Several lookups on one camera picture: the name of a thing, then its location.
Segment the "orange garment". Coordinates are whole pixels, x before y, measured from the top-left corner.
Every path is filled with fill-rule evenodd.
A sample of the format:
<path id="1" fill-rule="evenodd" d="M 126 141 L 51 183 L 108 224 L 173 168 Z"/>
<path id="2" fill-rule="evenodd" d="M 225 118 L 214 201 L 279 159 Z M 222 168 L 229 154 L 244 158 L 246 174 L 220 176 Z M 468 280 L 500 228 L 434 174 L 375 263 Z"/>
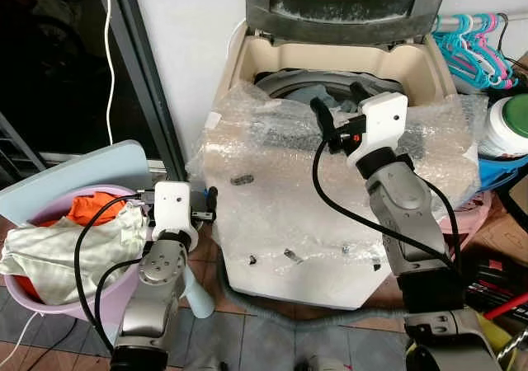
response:
<path id="1" fill-rule="evenodd" d="M 35 227 L 53 227 L 55 224 L 63 224 L 67 227 L 70 223 L 79 227 L 84 227 L 92 221 L 96 215 L 99 217 L 92 224 L 93 227 L 109 223 L 117 218 L 118 214 L 127 205 L 127 200 L 116 201 L 107 208 L 106 206 L 117 199 L 117 196 L 105 191 L 95 191 L 95 193 L 84 196 L 75 196 L 69 201 L 68 212 L 61 218 L 49 218 L 42 223 L 35 223 Z"/>

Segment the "pink plastic stool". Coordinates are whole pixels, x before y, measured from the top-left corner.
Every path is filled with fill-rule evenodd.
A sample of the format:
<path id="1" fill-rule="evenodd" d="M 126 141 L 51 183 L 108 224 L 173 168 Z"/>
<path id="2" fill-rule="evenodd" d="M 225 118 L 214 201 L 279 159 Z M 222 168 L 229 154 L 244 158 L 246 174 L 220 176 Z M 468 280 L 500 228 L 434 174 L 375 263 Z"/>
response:
<path id="1" fill-rule="evenodd" d="M 438 220 L 439 228 L 449 246 L 449 254 L 456 261 L 457 254 L 467 249 L 469 243 L 486 223 L 491 208 L 495 202 L 493 191 L 483 191 L 454 210 L 456 224 L 459 225 L 459 235 L 452 231 L 451 220 L 446 213 Z"/>

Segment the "clear bubble wrap sheet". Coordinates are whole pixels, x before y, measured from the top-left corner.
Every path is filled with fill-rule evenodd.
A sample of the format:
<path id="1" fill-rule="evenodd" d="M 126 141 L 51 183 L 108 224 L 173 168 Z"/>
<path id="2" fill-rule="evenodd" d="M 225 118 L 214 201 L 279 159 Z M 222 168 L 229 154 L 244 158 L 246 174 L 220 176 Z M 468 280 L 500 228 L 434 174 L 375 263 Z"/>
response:
<path id="1" fill-rule="evenodd" d="M 480 187 L 487 104 L 485 96 L 455 95 L 408 107 L 396 153 L 407 153 L 416 174 L 454 208 Z M 219 190 L 214 239 L 235 292 L 359 308 L 391 276 L 380 232 L 335 212 L 314 190 L 310 171 L 321 136 L 309 105 L 269 97 L 245 81 L 210 112 L 187 170 L 196 184 Z M 365 179 L 344 153 L 324 150 L 319 179 L 333 201 L 373 219 Z"/>

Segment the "pink plastic laundry basin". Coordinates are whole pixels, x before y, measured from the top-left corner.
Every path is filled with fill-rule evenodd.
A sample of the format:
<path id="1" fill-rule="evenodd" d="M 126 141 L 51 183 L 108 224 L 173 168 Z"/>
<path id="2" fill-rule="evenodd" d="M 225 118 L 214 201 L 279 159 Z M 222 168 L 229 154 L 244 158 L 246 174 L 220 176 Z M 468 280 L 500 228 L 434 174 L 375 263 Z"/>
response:
<path id="1" fill-rule="evenodd" d="M 74 246 L 83 225 L 109 200 L 131 190 L 116 185 L 95 185 L 68 191 L 31 215 L 27 223 L 8 229 L 0 246 L 0 276 L 17 303 L 43 314 L 67 314 L 83 319 L 75 288 Z M 80 274 L 87 303 L 102 287 L 102 321 L 120 322 L 135 288 L 135 273 L 128 268 L 105 272 L 111 266 L 140 258 L 148 240 L 147 217 L 139 201 L 111 206 L 87 232 L 80 251 Z"/>

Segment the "grey garment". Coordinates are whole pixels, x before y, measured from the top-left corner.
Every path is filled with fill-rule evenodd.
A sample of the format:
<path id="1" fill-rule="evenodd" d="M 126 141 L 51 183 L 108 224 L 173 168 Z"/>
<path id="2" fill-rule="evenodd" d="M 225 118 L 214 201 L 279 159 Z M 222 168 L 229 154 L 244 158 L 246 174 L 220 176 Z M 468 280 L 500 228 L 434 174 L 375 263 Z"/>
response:
<path id="1" fill-rule="evenodd" d="M 358 103 L 353 100 L 331 97 L 331 99 L 324 101 L 324 103 L 327 104 L 327 108 L 332 112 L 333 117 L 338 119 L 346 119 L 360 112 Z"/>

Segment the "dark metal rack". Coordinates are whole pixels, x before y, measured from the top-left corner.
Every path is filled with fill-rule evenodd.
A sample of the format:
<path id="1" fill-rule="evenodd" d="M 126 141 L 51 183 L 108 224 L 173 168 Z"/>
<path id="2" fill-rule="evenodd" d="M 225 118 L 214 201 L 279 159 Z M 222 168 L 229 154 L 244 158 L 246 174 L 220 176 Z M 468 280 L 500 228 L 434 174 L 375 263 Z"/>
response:
<path id="1" fill-rule="evenodd" d="M 0 187 L 10 186 L 45 168 L 39 153 L 0 112 Z"/>

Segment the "blue plastic basin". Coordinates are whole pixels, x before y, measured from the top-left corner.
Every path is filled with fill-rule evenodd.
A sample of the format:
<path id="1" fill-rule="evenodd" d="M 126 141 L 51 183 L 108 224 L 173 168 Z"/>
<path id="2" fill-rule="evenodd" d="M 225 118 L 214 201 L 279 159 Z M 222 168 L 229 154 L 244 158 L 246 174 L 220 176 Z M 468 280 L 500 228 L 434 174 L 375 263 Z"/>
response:
<path id="1" fill-rule="evenodd" d="M 484 155 L 478 156 L 480 187 L 478 193 L 497 189 L 516 179 L 518 171 L 528 163 L 528 157 L 498 160 Z"/>

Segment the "grey right robot foot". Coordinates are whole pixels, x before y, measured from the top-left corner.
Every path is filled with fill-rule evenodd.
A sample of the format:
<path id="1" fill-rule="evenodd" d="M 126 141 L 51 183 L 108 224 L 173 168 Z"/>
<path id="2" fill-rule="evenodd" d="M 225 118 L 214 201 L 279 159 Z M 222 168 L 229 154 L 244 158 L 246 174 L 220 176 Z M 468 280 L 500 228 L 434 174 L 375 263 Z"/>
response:
<path id="1" fill-rule="evenodd" d="M 353 371 L 353 369 L 339 359 L 314 355 L 299 360 L 295 364 L 294 371 Z"/>

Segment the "dark metal door frame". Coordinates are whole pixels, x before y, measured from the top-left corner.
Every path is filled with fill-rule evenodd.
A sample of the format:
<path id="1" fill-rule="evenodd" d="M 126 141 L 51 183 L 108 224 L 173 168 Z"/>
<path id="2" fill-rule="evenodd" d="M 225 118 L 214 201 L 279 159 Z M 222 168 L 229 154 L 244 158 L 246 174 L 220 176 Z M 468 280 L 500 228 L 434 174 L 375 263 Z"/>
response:
<path id="1" fill-rule="evenodd" d="M 102 0 L 106 9 L 103 27 L 113 33 L 117 50 L 143 111 L 144 122 L 158 149 L 168 179 L 186 181 L 186 161 L 177 127 L 169 111 L 161 76 L 137 0 Z"/>

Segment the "beige top-load washing machine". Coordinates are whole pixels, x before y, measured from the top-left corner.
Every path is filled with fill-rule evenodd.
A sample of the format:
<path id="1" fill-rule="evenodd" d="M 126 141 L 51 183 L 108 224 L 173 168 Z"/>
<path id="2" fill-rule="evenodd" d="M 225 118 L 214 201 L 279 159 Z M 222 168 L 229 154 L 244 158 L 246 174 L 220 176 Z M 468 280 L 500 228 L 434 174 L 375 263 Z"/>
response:
<path id="1" fill-rule="evenodd" d="M 454 208 L 480 190 L 478 145 L 488 103 L 461 96 L 427 32 L 340 25 L 321 35 L 233 32 L 221 83 L 187 170 L 219 192 L 214 239 L 234 291 L 324 308 L 359 308 L 391 275 L 380 232 L 318 197 L 310 178 L 322 133 L 299 83 L 347 91 L 355 76 L 407 97 L 397 153 Z"/>

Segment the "yellow plastic dustpan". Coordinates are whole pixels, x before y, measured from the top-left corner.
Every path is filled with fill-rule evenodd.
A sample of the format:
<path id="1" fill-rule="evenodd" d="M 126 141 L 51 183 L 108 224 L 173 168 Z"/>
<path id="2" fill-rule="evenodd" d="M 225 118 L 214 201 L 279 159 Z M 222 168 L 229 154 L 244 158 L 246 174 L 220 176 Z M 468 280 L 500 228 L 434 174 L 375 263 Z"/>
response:
<path id="1" fill-rule="evenodd" d="M 478 321 L 480 330 L 485 334 L 486 341 L 495 355 L 499 355 L 499 352 L 516 338 L 512 333 L 502 329 L 497 323 L 488 321 L 488 319 L 483 317 L 482 313 L 478 313 Z"/>

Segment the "silver hanger rail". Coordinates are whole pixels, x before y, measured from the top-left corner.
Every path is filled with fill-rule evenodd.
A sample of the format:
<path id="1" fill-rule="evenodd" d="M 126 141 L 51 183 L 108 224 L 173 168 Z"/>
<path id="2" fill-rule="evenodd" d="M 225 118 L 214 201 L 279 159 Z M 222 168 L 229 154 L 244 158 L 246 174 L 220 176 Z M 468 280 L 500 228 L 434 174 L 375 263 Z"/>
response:
<path id="1" fill-rule="evenodd" d="M 452 14 L 435 18 L 433 32 L 489 32 L 505 26 L 510 20 L 502 13 Z"/>

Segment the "cream white garment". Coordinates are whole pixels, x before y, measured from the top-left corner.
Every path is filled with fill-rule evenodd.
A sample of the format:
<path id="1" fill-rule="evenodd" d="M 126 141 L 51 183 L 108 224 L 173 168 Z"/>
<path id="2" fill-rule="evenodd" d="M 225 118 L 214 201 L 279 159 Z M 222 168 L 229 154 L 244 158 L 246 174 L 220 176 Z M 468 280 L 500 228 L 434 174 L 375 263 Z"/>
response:
<path id="1" fill-rule="evenodd" d="M 109 223 L 95 225 L 87 232 L 80 251 L 84 294 L 95 292 L 110 266 L 142 255 L 147 227 L 148 218 L 132 204 Z M 46 306 L 77 302 L 74 250 L 82 230 L 82 225 L 65 217 L 50 227 L 11 229 L 0 251 L 0 275 L 29 278 Z"/>

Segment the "grey washer lid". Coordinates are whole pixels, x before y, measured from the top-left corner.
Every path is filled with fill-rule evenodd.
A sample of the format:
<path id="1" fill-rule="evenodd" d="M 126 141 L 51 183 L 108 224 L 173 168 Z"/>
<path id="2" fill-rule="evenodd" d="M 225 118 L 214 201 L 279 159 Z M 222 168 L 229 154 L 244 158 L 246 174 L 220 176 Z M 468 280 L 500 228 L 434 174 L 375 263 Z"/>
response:
<path id="1" fill-rule="evenodd" d="M 430 35 L 442 1 L 246 0 L 246 20 L 275 45 L 384 46 Z"/>

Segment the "light blue plastic chair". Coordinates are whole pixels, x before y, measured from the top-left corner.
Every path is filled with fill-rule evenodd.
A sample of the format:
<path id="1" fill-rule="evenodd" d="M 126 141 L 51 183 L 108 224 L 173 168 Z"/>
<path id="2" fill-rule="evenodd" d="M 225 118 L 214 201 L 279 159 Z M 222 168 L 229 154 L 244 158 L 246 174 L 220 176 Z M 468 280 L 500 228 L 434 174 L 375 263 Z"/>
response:
<path id="1" fill-rule="evenodd" d="M 95 191 L 116 196 L 129 195 L 137 190 L 147 190 L 149 182 L 149 165 L 142 146 L 133 140 L 122 141 L 87 155 L 73 157 L 0 190 L 0 217 L 7 218 L 19 227 L 35 225 L 46 219 L 63 217 L 68 212 L 69 201 L 75 196 L 90 195 Z M 192 313 L 197 318 L 214 314 L 215 301 L 197 280 L 195 273 L 188 268 L 184 277 L 186 287 L 177 292 L 188 300 Z M 30 311 L 45 315 L 64 314 L 87 320 L 79 302 L 58 306 L 39 303 L 31 299 L 14 277 L 4 275 L 3 279 L 15 302 Z M 103 323 L 117 325 L 120 322 L 125 305 L 138 283 L 136 270 L 128 270 L 117 278 L 113 287 L 103 289 Z"/>

